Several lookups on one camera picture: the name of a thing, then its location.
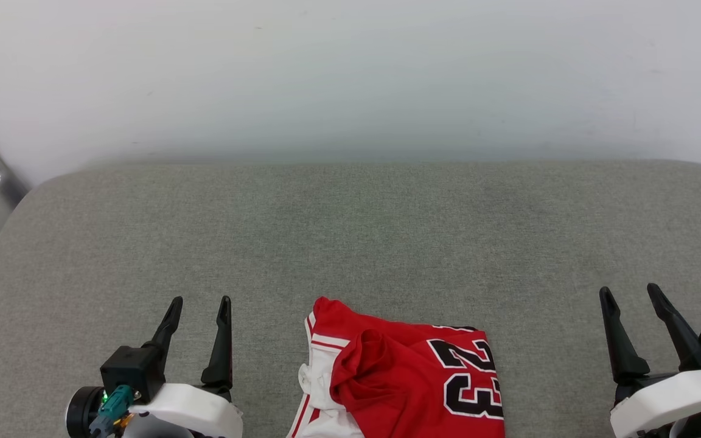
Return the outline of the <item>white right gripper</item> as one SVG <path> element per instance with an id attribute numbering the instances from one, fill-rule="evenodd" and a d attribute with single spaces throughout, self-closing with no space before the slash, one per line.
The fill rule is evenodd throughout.
<path id="1" fill-rule="evenodd" d="M 701 413 L 699 337 L 656 283 L 648 283 L 646 291 L 657 317 L 667 328 L 680 372 L 636 391 L 612 408 L 610 422 L 616 438 L 635 438 L 639 431 L 647 433 Z M 646 378 L 650 366 L 635 351 L 610 288 L 602 287 L 599 297 L 613 381 L 631 385 Z"/>

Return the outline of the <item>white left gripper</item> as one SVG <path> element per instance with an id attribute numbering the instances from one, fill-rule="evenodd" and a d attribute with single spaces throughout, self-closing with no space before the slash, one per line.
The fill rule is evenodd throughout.
<path id="1" fill-rule="evenodd" d="M 204 438 L 242 438 L 242 412 L 222 396 L 207 392 L 233 388 L 231 310 L 231 298 L 223 296 L 216 316 L 211 360 L 202 372 L 203 390 L 188 384 L 165 383 L 150 403 L 129 408 L 133 418 L 122 438 L 195 438 L 195 433 Z M 159 367 L 166 366 L 182 312 L 183 297 L 176 296 L 152 338 L 142 344 L 156 352 Z"/>

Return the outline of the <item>red and white basketball jersey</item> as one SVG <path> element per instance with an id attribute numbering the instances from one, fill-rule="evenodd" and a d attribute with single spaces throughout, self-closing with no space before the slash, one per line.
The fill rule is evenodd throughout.
<path id="1" fill-rule="evenodd" d="M 489 339 L 473 327 L 385 321 L 319 297 L 286 438 L 506 438 Z"/>

